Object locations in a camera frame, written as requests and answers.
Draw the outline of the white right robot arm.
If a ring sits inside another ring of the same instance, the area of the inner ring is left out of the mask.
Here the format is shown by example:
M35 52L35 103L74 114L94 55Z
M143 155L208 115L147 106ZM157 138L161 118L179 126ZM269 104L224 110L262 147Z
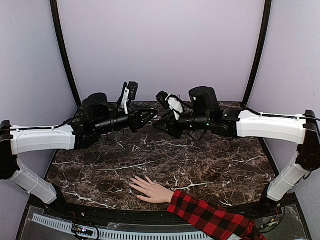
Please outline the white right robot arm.
M255 205L258 216L266 217L274 210L274 202L280 201L302 178L320 168L319 119L312 110L294 115L256 112L247 107L221 110L212 87L196 87L188 94L190 105L176 95L159 92L156 99L167 113L153 126L176 139L184 131L202 130L228 138L255 137L297 144L293 159L266 188L263 200Z

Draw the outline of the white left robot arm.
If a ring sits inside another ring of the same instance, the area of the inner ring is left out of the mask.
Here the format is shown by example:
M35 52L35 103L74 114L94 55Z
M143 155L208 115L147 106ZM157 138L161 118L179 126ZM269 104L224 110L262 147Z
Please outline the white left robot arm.
M124 105L115 107L104 93L94 93L82 103L83 114L57 126L21 127L4 120L0 124L0 178L15 183L36 196L60 218L67 218L70 206L58 187L46 182L19 158L19 154L46 150L85 150L103 135L143 128L158 114L156 109Z

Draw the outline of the mannequin hand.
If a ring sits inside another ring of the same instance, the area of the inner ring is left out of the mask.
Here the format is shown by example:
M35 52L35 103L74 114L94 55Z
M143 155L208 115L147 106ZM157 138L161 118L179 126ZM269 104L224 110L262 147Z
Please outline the mannequin hand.
M174 195L172 190L152 181L146 175L144 178L138 176L130 178L129 186L140 193L136 196L139 200L151 204L169 204L171 202Z

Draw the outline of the red plaid sleeve forearm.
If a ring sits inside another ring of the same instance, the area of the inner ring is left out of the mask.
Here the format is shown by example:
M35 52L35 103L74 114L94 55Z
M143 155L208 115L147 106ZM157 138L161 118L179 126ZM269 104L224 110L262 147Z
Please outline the red plaid sleeve forearm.
M265 240L253 219L227 211L176 190L169 213L179 216L214 240Z

